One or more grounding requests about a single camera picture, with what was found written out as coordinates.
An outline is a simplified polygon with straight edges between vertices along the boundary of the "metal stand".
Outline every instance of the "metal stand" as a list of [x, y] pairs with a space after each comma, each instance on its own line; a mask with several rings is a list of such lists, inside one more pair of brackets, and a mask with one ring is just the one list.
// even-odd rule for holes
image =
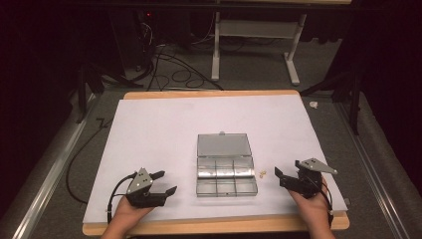
[[288, 67], [291, 82], [292, 82], [292, 85], [294, 86], [298, 86], [300, 81], [299, 81], [298, 73], [296, 72], [295, 64], [293, 63], [293, 56], [295, 55], [296, 48], [298, 47], [299, 38], [301, 37], [306, 19], [307, 19], [307, 14], [302, 14], [295, 31], [295, 36], [293, 39], [291, 50], [288, 53], [285, 53], [286, 66]]
[[293, 56], [298, 47], [299, 39], [305, 25], [307, 14], [302, 14], [299, 22], [295, 25], [289, 23], [257, 23], [248, 21], [224, 21], [220, 19], [220, 12], [215, 13], [214, 53], [212, 58], [211, 80], [217, 82], [220, 79], [220, 36], [244, 36], [263, 38], [292, 38], [291, 50], [284, 53], [286, 66], [289, 71], [291, 82], [294, 86], [300, 84]]
[[78, 105], [80, 112], [77, 123], [81, 123], [87, 115], [87, 84], [94, 94], [102, 94], [105, 90], [100, 76], [86, 64], [81, 64], [78, 70]]

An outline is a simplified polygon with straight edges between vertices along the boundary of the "white stand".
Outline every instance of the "white stand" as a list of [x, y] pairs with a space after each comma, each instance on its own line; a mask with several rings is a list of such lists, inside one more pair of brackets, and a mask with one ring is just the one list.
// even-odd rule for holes
[[301, 15], [301, 18], [298, 22], [298, 26], [296, 28], [291, 50], [288, 53], [285, 53], [286, 66], [288, 67], [291, 82], [294, 86], [298, 86], [300, 81], [299, 81], [298, 73], [296, 72], [295, 64], [293, 63], [293, 56], [295, 55], [295, 51], [298, 46], [299, 38], [301, 37], [306, 19], [307, 19], [306, 14]]
[[293, 39], [291, 50], [285, 53], [285, 61], [294, 86], [300, 81], [293, 63], [293, 56], [298, 46], [307, 15], [301, 15], [298, 23], [277, 22], [253, 22], [253, 21], [221, 21], [220, 13], [215, 13], [214, 54], [212, 59], [211, 80], [217, 82], [220, 79], [220, 36], [243, 36], [262, 38], [291, 38]]

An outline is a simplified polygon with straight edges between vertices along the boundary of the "wooden table edge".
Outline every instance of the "wooden table edge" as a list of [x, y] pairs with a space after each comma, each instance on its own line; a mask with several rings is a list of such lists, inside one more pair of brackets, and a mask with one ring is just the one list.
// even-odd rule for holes
[[[345, 230], [350, 222], [345, 211], [334, 214], [332, 230]], [[99, 236], [106, 230], [104, 223], [85, 223], [83, 232], [87, 236]], [[188, 219], [140, 222], [130, 235], [180, 235], [208, 233], [256, 233], [306, 231], [307, 227], [298, 214], [231, 217], [215, 219]]]
[[295, 90], [263, 90], [263, 91], [193, 91], [193, 92], [129, 92], [124, 100], [141, 99], [172, 99], [172, 98], [202, 98], [202, 97], [245, 97], [245, 96], [276, 96], [300, 95]]

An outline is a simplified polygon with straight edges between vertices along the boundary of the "stand leg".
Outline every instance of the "stand leg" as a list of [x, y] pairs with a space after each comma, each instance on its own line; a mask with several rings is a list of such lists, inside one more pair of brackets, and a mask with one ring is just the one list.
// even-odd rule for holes
[[214, 54], [212, 56], [211, 80], [217, 82], [220, 79], [220, 13], [215, 13]]
[[288, 53], [284, 54], [286, 66], [289, 71], [291, 82], [294, 86], [298, 86], [300, 81], [299, 81], [298, 73], [296, 72], [295, 64], [293, 63], [293, 56], [295, 55], [296, 48], [298, 47], [299, 39], [301, 37], [302, 30], [304, 29], [306, 19], [307, 19], [307, 14], [302, 14], [301, 18], [299, 19], [298, 26], [296, 27], [296, 32], [293, 39], [291, 50]]

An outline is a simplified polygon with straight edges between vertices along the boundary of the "power cord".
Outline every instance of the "power cord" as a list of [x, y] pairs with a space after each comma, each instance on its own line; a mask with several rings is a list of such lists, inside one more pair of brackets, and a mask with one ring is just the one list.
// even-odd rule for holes
[[126, 180], [129, 179], [134, 179], [137, 175], [137, 172], [134, 172], [133, 174], [130, 174], [126, 177], [124, 177], [114, 188], [114, 190], [111, 193], [111, 196], [109, 197], [109, 201], [108, 201], [108, 206], [106, 208], [106, 221], [108, 224], [111, 223], [112, 220], [112, 216], [111, 216], [111, 211], [112, 211], [112, 199], [115, 198], [116, 196], [119, 196], [121, 194], [115, 194], [115, 192], [118, 190], [118, 188], [121, 186], [122, 183], [124, 183]]
[[322, 197], [325, 199], [326, 204], [328, 206], [328, 224], [329, 227], [331, 227], [331, 223], [332, 223], [332, 219], [334, 218], [334, 216], [332, 215], [332, 197], [331, 197], [331, 192], [329, 191], [328, 187], [326, 186], [326, 184], [322, 184], [325, 188], [326, 191], [329, 194], [329, 198], [330, 200], [328, 200], [328, 197], [326, 196], [326, 194], [322, 191], [322, 188], [318, 187], [313, 180], [311, 180], [309, 177], [306, 176], [306, 178], [317, 188], [317, 190], [319, 191], [319, 193], [322, 195]]
[[74, 198], [76, 201], [79, 201], [81, 203], [84, 204], [88, 204], [87, 201], [79, 198], [71, 189], [71, 183], [70, 183], [70, 174], [71, 174], [71, 168], [73, 163], [75, 162], [75, 159], [78, 157], [78, 155], [82, 152], [82, 150], [88, 145], [88, 143], [90, 143], [90, 141], [97, 135], [99, 134], [100, 131], [102, 131], [104, 128], [107, 128], [108, 125], [112, 122], [112, 119], [110, 119], [109, 121], [107, 121], [106, 123], [104, 123], [104, 119], [97, 119], [97, 120], [101, 120], [101, 124], [100, 124], [100, 128], [93, 133], [93, 135], [90, 136], [90, 138], [78, 149], [78, 151], [75, 153], [75, 155], [72, 157], [69, 165], [68, 165], [68, 169], [66, 171], [66, 188], [69, 192], [69, 194], [71, 195], [72, 198]]

